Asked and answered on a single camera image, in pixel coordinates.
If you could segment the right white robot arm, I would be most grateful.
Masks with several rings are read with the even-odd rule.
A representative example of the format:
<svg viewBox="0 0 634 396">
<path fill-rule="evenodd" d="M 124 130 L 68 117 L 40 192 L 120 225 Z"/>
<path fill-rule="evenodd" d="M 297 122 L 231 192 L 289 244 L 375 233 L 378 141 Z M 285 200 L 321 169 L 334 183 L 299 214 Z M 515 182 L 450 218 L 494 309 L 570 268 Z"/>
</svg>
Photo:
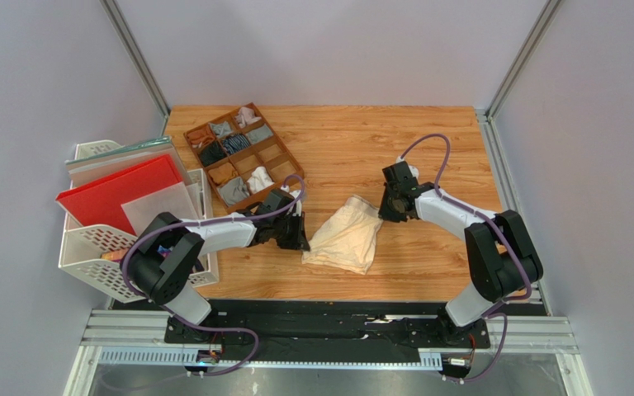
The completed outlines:
<svg viewBox="0 0 634 396">
<path fill-rule="evenodd" d="M 514 210 L 483 210 L 421 183 L 405 162 L 382 170 L 385 178 L 379 216 L 400 223 L 418 219 L 447 230 L 466 245 L 471 282 L 447 302 L 441 318 L 463 328 L 511 299 L 528 297 L 543 265 L 523 217 Z"/>
</svg>

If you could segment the white underwear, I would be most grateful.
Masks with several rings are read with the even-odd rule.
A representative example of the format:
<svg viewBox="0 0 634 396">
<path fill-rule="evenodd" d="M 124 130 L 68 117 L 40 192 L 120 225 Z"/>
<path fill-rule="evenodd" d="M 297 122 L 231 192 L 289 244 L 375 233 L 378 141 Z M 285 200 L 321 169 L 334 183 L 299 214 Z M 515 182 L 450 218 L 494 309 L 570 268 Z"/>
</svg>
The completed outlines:
<svg viewBox="0 0 634 396">
<path fill-rule="evenodd" d="M 267 189 L 274 184 L 273 179 L 270 177 L 267 169 L 264 166 L 255 168 L 251 176 L 246 181 L 248 190 L 252 194 L 258 194 L 260 191 Z"/>
</svg>

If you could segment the beige boxer shorts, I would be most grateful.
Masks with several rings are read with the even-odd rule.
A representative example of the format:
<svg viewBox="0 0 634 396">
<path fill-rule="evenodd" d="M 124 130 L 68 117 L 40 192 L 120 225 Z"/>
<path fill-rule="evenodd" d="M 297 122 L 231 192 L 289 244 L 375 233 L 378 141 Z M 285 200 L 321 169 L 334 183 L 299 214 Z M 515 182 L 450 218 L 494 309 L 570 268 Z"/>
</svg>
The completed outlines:
<svg viewBox="0 0 634 396">
<path fill-rule="evenodd" d="M 353 195 L 314 233 L 301 262 L 365 275 L 374 262 L 382 225 L 378 209 Z"/>
</svg>

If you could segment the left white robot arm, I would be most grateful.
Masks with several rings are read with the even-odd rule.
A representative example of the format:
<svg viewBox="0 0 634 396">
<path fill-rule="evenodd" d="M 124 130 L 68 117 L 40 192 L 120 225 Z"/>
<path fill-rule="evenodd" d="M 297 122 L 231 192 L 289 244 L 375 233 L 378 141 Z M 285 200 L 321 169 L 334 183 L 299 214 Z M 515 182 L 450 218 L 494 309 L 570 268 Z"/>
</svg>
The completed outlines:
<svg viewBox="0 0 634 396">
<path fill-rule="evenodd" d="M 201 257 L 231 248 L 274 241 L 280 249 L 307 252 L 303 193 L 271 190 L 263 202 L 245 210 L 204 220 L 158 214 L 121 260 L 127 287 L 182 323 L 202 324 L 210 303 L 190 282 Z"/>
</svg>

